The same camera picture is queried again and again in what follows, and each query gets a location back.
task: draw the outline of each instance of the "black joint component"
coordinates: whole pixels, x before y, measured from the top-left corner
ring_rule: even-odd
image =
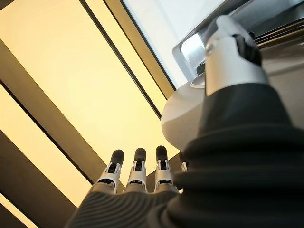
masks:
[[[166,161],[162,161],[161,160],[161,170],[166,170],[167,169],[167,165],[166,165]]]
[[[236,39],[239,55],[249,62],[262,66],[262,57],[258,47],[248,45],[241,35],[236,34],[233,37]]]
[[[141,171],[142,170],[142,161],[137,160],[137,163],[135,165],[135,170],[136,171]]]
[[[156,148],[156,160],[168,160],[167,149],[164,146],[158,146]]]
[[[135,151],[134,161],[146,161],[146,150],[144,148],[138,148]]]
[[[113,183],[113,184],[115,185],[114,181],[112,181],[112,180],[110,180],[110,179],[101,179],[101,180],[99,180],[97,183],[106,183],[106,184],[111,184],[111,183]]]
[[[252,39],[256,38],[255,33],[253,31],[248,32],[248,34],[249,34],[249,36],[251,36]]]
[[[113,152],[110,162],[113,164],[123,165],[124,161],[124,152],[122,150],[116,150]]]
[[[140,180],[133,180],[133,181],[130,181],[130,184],[142,184],[142,182]]]
[[[160,180],[159,181],[160,184],[172,184],[171,180]]]
[[[116,166],[117,164],[112,163],[108,169],[108,173],[115,173]]]
[[[204,73],[206,71],[206,62],[202,62],[198,65],[198,67],[196,68],[196,73],[198,75]]]

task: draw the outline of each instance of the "dark ceiling beam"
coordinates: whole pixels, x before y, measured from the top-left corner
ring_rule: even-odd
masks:
[[[27,228],[16,216],[0,204],[0,223],[1,227],[6,228]]]
[[[4,7],[8,6],[11,4],[14,0],[1,0],[0,1],[0,10],[3,9]]]
[[[1,130],[0,192],[40,228],[63,227],[76,210]]]
[[[0,84],[33,122],[93,184],[106,168],[104,161],[37,85],[0,39]],[[118,192],[124,186],[120,182]]]

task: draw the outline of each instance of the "yellow light panel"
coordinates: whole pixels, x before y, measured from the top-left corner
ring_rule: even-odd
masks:
[[[19,211],[11,202],[9,202],[0,193],[0,204],[2,204],[7,210],[9,210],[17,219],[19,219],[28,228],[38,228],[31,220],[28,219],[21,211]]]
[[[146,69],[138,54],[132,47],[128,38],[119,27],[115,18],[107,8],[103,0],[86,0],[99,22],[102,24],[107,34],[128,63],[136,78],[144,87],[149,97],[152,99],[158,110],[162,110],[166,104],[166,99],[156,85],[149,71]]]
[[[119,43],[122,33],[111,32],[117,24],[105,6],[102,10],[101,23]],[[125,152],[120,179],[124,185],[136,148],[147,150],[147,174],[155,169],[158,145],[166,146],[169,158],[177,154],[162,135],[160,120],[79,1],[15,0],[0,12],[0,21],[0,38],[104,162],[116,149]],[[162,109],[164,97],[152,79],[141,78],[143,66],[135,65],[143,64],[134,50],[126,58]]]

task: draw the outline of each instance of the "ceiling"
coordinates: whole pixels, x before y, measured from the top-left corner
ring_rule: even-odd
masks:
[[[156,108],[162,112],[165,97],[104,2],[86,2]],[[179,152],[165,140],[158,116],[79,1],[15,0],[0,11],[0,21],[0,39],[41,88],[46,99],[71,124],[71,129],[73,127],[90,146],[92,151],[88,151],[87,156],[95,152],[101,162],[108,164],[114,150],[124,151],[120,177],[123,185],[127,183],[138,147],[147,151],[147,175],[155,169],[155,148],[158,145],[166,146],[169,158]],[[21,84],[16,91],[26,91],[27,88],[27,85]],[[34,165],[31,169],[40,172],[41,181],[46,181],[54,189],[53,194],[66,197],[71,202],[66,208],[72,211],[89,190],[90,181],[80,172],[81,167],[75,166],[49,136],[56,134],[56,129],[46,133],[43,126],[33,121],[35,116],[25,112],[25,109],[39,107],[20,105],[16,102],[18,98],[8,91],[8,88],[0,86],[0,101],[6,107],[0,112],[3,137],[11,141],[15,151],[24,155],[22,159],[27,159],[28,165]],[[86,161],[86,153],[75,159]],[[30,174],[28,171],[23,178],[30,181]],[[37,211],[25,216],[30,217],[28,222],[32,222],[31,225],[26,224],[24,214],[28,212],[18,209],[17,200],[10,198],[9,203],[6,198],[9,197],[0,195],[3,199],[1,204],[16,217],[23,217],[19,218],[23,224],[43,227],[43,217],[40,217],[41,222],[35,223]]]

